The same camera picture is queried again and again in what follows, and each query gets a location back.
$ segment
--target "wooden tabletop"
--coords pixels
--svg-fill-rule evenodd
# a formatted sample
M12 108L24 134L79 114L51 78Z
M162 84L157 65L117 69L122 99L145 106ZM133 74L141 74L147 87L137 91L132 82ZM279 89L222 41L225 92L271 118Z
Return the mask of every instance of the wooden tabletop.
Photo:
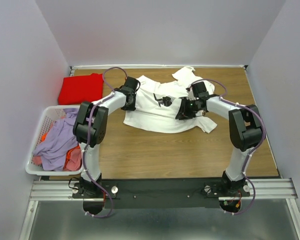
M127 69L129 76L142 75L160 82L174 81L176 68ZM75 76L102 73L101 69L77 69ZM196 68L195 75L222 82L228 89L226 99L249 105L254 99L242 68ZM106 80L115 88L124 84L124 74L114 69ZM103 96L110 89L103 85ZM223 89L215 84L215 93ZM123 124L125 112L116 110L108 117L106 135L100 145L102 177L114 178L193 178L220 177L229 164L233 145L229 138L226 119L207 113L218 124L211 133L198 127L181 133L167 134L145 131ZM278 176L268 142L253 155L247 170L248 176Z

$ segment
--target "folded red cloth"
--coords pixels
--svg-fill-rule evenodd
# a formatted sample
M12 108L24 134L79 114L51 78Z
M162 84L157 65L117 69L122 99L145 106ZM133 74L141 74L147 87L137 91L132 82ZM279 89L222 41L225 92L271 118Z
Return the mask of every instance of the folded red cloth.
M92 73L87 76L70 76L63 79L58 97L59 105L81 104L102 98L102 74Z

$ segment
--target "white plastic basket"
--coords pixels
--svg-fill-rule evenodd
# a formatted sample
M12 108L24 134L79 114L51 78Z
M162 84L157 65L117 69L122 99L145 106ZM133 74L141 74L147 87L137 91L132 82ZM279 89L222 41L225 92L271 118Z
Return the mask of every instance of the white plastic basket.
M38 175L38 176L69 176L80 174L83 171L83 166L78 171L45 171L42 166L37 166L32 162L33 154L37 145L40 143L41 137L47 133L50 129L50 126L53 122L65 117L66 113L64 109L68 108L79 108L79 105L58 105L58 106L49 106L47 107L41 116L39 125L35 131L34 138L31 143L31 148L28 154L27 163L25 170L28 174Z

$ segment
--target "purple towel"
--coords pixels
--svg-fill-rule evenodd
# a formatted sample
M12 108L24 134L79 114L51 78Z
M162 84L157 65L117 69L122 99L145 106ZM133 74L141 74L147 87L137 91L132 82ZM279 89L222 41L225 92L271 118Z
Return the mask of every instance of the purple towel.
M65 108L66 117L53 123L45 140L32 152L34 156L41 156L45 171L62 171L67 152L78 145L73 134L78 111L78 108Z

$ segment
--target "white wall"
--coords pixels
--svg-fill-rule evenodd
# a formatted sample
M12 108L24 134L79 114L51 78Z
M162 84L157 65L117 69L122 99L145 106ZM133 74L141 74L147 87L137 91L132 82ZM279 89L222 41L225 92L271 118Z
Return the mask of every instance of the white wall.
M300 208L300 0L287 0L247 69L269 141Z
M25 157L68 70L35 1L0 1L0 240L19 238L33 180Z
M248 64L285 0L36 0L71 66Z

